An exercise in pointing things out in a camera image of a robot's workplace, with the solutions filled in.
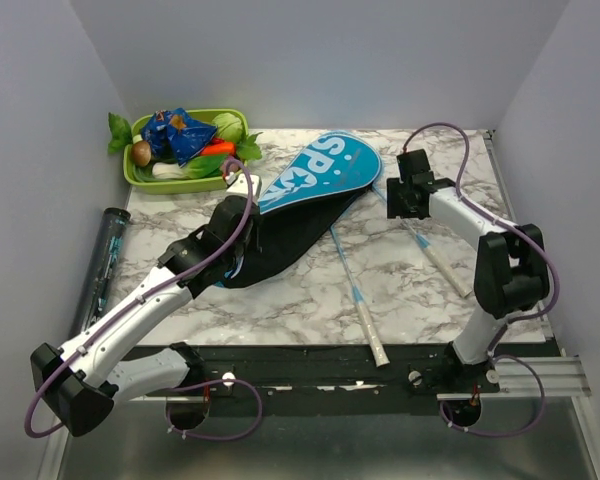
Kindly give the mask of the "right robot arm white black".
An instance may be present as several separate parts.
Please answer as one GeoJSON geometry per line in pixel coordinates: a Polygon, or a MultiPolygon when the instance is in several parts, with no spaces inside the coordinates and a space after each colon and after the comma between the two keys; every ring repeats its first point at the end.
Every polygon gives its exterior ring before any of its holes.
{"type": "Polygon", "coordinates": [[[516,225],[469,202],[454,181],[434,177],[422,149],[398,155],[397,164],[399,175],[386,181],[387,217],[432,218],[476,252],[477,306],[462,332],[445,347],[442,365],[425,379],[460,392],[485,369],[510,320],[548,296],[542,232],[533,224],[516,225]]]}

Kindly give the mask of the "blue badminton racket front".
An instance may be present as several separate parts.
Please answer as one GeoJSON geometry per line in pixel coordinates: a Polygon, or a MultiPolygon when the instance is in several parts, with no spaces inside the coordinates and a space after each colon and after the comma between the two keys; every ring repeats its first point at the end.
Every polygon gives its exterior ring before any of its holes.
{"type": "Polygon", "coordinates": [[[354,306],[358,313],[358,318],[361,324],[361,328],[367,344],[369,345],[375,365],[380,368],[388,365],[390,363],[389,357],[384,349],[384,346],[379,338],[379,334],[375,327],[374,321],[371,316],[371,312],[365,302],[365,299],[362,295],[360,288],[352,274],[349,263],[347,261],[344,249],[341,245],[341,241],[336,232],[336,229],[331,226],[330,229],[331,237],[334,241],[337,253],[339,255],[340,261],[348,278],[349,284],[351,286],[352,291],[352,299],[354,302],[354,306]]]}

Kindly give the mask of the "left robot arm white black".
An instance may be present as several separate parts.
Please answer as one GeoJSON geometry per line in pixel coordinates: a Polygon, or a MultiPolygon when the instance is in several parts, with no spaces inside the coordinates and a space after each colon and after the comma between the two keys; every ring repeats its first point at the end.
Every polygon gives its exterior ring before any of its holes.
{"type": "Polygon", "coordinates": [[[31,438],[65,428],[92,432],[120,403],[168,390],[189,395],[213,380],[200,356],[180,342],[126,360],[151,330],[207,288],[224,286],[258,245],[259,208],[252,195],[228,195],[209,222],[172,242],[157,264],[104,317],[59,347],[43,343],[30,356],[35,395],[25,415],[31,438]]]}

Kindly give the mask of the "black shuttlecock tube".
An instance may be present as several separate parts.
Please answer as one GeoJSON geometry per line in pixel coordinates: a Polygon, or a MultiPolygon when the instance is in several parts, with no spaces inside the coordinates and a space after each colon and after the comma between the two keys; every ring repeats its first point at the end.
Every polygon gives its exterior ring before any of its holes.
{"type": "Polygon", "coordinates": [[[72,322],[71,336],[88,329],[103,316],[130,219],[131,214],[124,209],[109,207],[103,211],[72,322]]]}

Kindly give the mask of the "blue badminton racket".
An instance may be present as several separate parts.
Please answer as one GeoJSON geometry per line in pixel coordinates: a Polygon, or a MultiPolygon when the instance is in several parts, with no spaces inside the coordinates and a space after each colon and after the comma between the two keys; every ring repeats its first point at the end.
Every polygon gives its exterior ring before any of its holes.
{"type": "Polygon", "coordinates": [[[435,248],[435,246],[419,233],[408,220],[401,219],[401,226],[410,232],[422,253],[438,269],[446,281],[455,289],[461,298],[468,298],[472,288],[454,271],[451,263],[435,248]]]}
{"type": "Polygon", "coordinates": [[[367,344],[369,345],[375,365],[380,368],[388,365],[390,363],[389,357],[384,349],[384,346],[379,338],[379,334],[375,327],[374,321],[371,316],[371,312],[365,302],[365,299],[362,295],[360,288],[352,274],[349,263],[347,261],[344,249],[341,245],[341,241],[336,232],[336,229],[331,226],[330,229],[331,237],[334,241],[337,253],[339,255],[340,261],[348,278],[349,284],[351,286],[352,291],[352,299],[354,302],[354,306],[358,313],[358,318],[361,324],[361,328],[367,344]]]}

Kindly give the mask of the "blue racket cover bag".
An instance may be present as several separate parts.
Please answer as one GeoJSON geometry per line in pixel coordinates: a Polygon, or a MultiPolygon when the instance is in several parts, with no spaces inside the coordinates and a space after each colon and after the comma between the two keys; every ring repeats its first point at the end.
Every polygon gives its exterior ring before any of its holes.
{"type": "Polygon", "coordinates": [[[383,162],[366,141],[330,131],[302,149],[259,196],[259,249],[219,282],[246,288],[298,261],[379,177],[383,162]]]}

